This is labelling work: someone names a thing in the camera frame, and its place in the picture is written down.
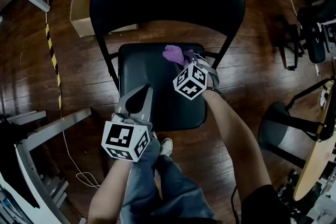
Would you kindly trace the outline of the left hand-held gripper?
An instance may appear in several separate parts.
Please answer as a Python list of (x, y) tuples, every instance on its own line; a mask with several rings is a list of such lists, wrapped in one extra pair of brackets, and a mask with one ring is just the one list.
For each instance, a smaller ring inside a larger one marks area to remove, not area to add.
[(105, 123), (101, 142), (110, 157), (139, 161), (152, 136), (152, 98), (152, 87), (144, 84), (119, 99), (117, 113)]

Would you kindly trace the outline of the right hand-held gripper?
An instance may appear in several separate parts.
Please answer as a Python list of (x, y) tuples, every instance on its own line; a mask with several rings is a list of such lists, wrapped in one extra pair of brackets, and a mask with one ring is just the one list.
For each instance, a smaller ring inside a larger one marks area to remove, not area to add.
[(218, 87), (219, 78), (217, 71), (213, 69), (199, 54), (192, 49), (183, 52), (184, 65), (187, 66), (173, 80), (174, 90), (189, 100), (195, 99), (207, 87), (208, 76), (212, 79), (212, 86)]

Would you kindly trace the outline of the purple cloth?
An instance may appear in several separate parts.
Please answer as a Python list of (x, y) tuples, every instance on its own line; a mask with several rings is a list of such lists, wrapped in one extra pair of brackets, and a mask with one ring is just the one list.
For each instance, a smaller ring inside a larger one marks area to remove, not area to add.
[(170, 61), (177, 63), (181, 66), (186, 64), (184, 54), (179, 46), (175, 45), (166, 45), (164, 51), (162, 52), (163, 57)]

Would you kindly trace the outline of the black folding chair seat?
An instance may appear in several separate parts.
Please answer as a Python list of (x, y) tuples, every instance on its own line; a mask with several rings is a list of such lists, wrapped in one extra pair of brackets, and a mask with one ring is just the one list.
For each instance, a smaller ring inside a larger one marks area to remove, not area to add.
[(174, 90), (173, 80), (182, 68), (166, 60), (164, 43), (125, 44), (118, 51), (119, 93), (149, 84), (153, 89), (150, 121), (157, 132), (190, 130), (202, 126), (207, 105), (202, 96), (194, 100)]

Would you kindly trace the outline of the person's left forearm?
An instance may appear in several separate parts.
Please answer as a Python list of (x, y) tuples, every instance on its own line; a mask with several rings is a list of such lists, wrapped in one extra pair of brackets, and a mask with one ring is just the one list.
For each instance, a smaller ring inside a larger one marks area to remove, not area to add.
[(87, 224), (116, 224), (122, 208), (132, 162), (118, 159), (93, 196)]

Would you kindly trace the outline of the person's right forearm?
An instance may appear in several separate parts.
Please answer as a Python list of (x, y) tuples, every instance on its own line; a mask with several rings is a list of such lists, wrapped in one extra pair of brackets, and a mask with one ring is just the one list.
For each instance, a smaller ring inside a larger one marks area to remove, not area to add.
[(256, 189), (271, 184), (261, 150), (250, 128), (220, 94), (205, 90), (202, 96), (232, 159), (237, 190), (244, 201)]

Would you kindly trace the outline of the person's right white shoe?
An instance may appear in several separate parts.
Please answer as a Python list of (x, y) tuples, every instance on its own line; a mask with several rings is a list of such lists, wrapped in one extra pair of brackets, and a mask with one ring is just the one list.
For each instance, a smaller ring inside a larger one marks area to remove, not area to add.
[(171, 138), (165, 138), (160, 144), (160, 156), (170, 156), (173, 152), (173, 141)]

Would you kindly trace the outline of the yellow black striped tape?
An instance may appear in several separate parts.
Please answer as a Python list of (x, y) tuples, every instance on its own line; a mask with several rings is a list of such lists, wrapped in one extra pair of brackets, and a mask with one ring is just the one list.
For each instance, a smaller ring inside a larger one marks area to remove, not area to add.
[(54, 49), (52, 47), (52, 41), (51, 41), (51, 37), (50, 37), (48, 22), (45, 23), (45, 33), (46, 33), (46, 38), (47, 38), (47, 42), (48, 42), (48, 47), (49, 47), (49, 52), (50, 52), (52, 65), (53, 65), (53, 68), (55, 70), (56, 77), (57, 77), (58, 104), (59, 104), (60, 116), (62, 117), (63, 111), (62, 111), (61, 79), (60, 79), (60, 73), (59, 73), (59, 68), (58, 68), (56, 55), (55, 55)]

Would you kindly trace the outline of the person's blue jeans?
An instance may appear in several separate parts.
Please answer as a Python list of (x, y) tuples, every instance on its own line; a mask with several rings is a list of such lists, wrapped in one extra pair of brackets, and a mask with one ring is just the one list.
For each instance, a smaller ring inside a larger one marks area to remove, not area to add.
[(121, 224), (216, 224), (200, 186), (151, 139), (133, 164), (120, 212)]

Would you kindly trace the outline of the large white desk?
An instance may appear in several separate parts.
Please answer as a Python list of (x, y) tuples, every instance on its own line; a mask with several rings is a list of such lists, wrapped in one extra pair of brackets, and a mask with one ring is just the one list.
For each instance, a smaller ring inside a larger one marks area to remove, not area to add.
[(14, 208), (24, 213), (28, 223), (70, 224), (70, 221), (60, 210), (60, 206), (67, 197), (68, 181), (65, 177), (59, 175), (49, 178), (39, 174), (30, 152), (90, 115), (90, 108), (72, 113), (34, 130), (31, 135), (14, 146), (18, 169), (23, 177), (23, 187), (35, 199), (37, 206), (34, 207), (31, 202), (28, 202), (27, 198), (19, 194), (1, 173), (0, 188), (4, 195), (14, 200)]

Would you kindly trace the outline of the open cardboard box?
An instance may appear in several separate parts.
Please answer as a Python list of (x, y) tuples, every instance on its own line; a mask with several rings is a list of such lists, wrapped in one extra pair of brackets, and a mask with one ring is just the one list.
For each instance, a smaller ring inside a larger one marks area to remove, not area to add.
[(79, 37), (94, 36), (89, 15), (90, 0), (71, 0), (70, 21)]

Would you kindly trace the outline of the black office chair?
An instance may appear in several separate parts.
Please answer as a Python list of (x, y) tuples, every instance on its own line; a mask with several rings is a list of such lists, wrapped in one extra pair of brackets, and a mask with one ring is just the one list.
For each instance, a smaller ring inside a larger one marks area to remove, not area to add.
[(325, 61), (326, 52), (336, 47), (336, 0), (324, 0), (319, 5), (300, 8), (297, 23), (290, 24), (282, 15), (275, 17), (275, 22), (284, 37), (279, 41), (284, 68), (296, 70), (298, 58), (305, 52), (313, 64)]

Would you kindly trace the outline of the round wooden table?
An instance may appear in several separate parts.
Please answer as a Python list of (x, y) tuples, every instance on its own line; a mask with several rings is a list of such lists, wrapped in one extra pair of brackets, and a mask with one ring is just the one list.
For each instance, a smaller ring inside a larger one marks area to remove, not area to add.
[[(289, 114), (295, 101), (332, 82), (325, 108), (320, 121), (309, 121)], [(279, 144), (284, 139), (287, 129), (292, 127), (303, 131), (314, 141), (306, 160), (281, 149)], [(286, 161), (302, 168), (293, 192), (295, 201), (301, 200), (323, 175), (328, 163), (334, 160), (332, 153), (336, 144), (336, 77), (331, 76), (295, 95), (288, 104), (274, 102), (261, 119), (258, 130), (258, 143)]]

